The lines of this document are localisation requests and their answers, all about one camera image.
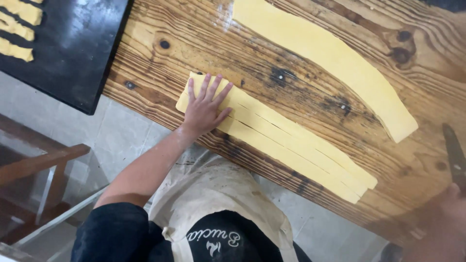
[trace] wooden chair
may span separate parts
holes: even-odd
[[[66,188],[65,167],[68,161],[89,153],[90,147],[84,144],[65,146],[1,114],[0,131],[3,136],[19,139],[43,152],[0,166],[0,186],[50,169],[37,213],[0,198],[0,213],[23,222],[0,238],[0,242],[13,244],[70,208],[68,203],[62,202]]]

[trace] black shirt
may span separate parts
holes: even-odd
[[[250,220],[232,211],[205,216],[186,234],[194,262],[283,261],[276,245]],[[310,261],[294,243],[299,261]],[[171,242],[148,221],[146,211],[130,203],[98,207],[78,228],[72,262],[172,262]]]

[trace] yellow dough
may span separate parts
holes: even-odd
[[[12,14],[19,15],[21,19],[33,26],[41,23],[42,10],[31,4],[19,0],[0,0],[0,7],[6,8]]]
[[[198,94],[203,75],[191,72],[194,92]],[[228,84],[223,79],[217,93]],[[187,84],[176,108],[185,112],[188,105]],[[280,115],[259,100],[233,87],[219,110],[232,107],[229,117],[218,127],[300,174],[320,183],[339,197],[356,203],[377,180],[336,147],[302,126]]]
[[[0,54],[14,56],[26,62],[34,60],[31,48],[22,48],[13,45],[10,41],[0,37]]]
[[[0,30],[17,34],[28,41],[34,40],[34,31],[18,23],[13,17],[0,11]]]
[[[265,0],[235,0],[233,19],[266,39],[308,58],[345,83],[371,109],[396,142],[418,124],[384,76],[327,30]]]

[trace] wooden table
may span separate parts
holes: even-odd
[[[352,205],[218,130],[201,137],[201,145],[389,241],[408,243],[419,234],[419,208],[451,182],[441,124],[449,123],[466,146],[466,14],[417,0],[273,4],[329,30],[366,58],[419,129],[392,142],[332,75],[231,20],[233,0],[136,0],[104,94],[175,129],[183,120],[175,104],[189,71],[222,73],[343,150],[378,185]]]

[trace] apron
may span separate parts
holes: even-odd
[[[288,218],[251,173],[197,145],[183,153],[154,194],[149,220],[163,229],[175,262],[192,262],[186,234],[201,218],[224,210],[254,222],[279,248],[284,262],[298,261]],[[229,237],[234,243],[235,236]]]

